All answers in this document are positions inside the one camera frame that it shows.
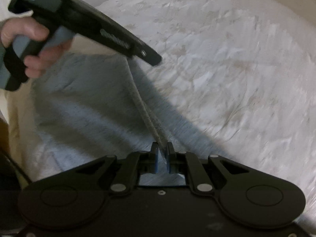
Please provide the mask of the person's left hand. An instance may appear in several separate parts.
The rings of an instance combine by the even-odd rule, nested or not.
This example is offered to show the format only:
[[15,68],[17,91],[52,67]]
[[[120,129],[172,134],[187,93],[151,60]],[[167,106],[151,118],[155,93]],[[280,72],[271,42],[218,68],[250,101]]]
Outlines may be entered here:
[[[18,35],[24,35],[35,41],[44,41],[49,29],[31,17],[7,19],[1,27],[1,44],[7,48]],[[28,55],[24,59],[25,74],[29,78],[39,78],[56,63],[72,45],[72,39],[57,46],[42,50],[39,55]]]

